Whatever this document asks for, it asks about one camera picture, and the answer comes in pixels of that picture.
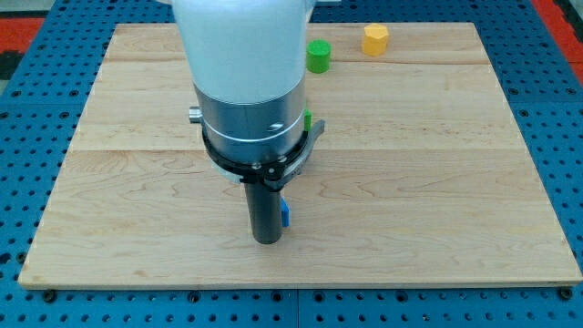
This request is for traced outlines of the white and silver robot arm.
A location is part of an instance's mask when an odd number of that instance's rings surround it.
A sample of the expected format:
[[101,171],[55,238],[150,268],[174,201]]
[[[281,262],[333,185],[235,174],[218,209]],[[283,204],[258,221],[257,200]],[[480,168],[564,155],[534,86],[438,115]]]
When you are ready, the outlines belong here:
[[273,189],[310,156],[323,124],[305,118],[313,0],[171,0],[213,162]]

